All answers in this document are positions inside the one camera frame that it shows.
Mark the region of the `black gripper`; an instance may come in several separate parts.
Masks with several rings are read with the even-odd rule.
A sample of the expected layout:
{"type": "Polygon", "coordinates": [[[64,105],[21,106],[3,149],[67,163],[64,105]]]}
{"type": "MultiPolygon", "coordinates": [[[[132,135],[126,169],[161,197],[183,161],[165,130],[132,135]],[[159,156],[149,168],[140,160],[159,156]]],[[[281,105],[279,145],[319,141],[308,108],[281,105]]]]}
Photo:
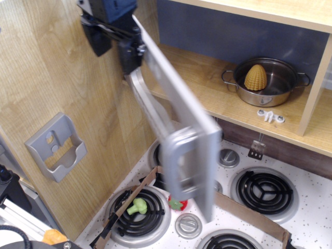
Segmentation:
{"type": "Polygon", "coordinates": [[[141,30],[133,19],[137,1],[77,1],[82,10],[81,25],[97,57],[119,42],[119,58],[124,75],[142,65],[145,45],[141,30]]]}

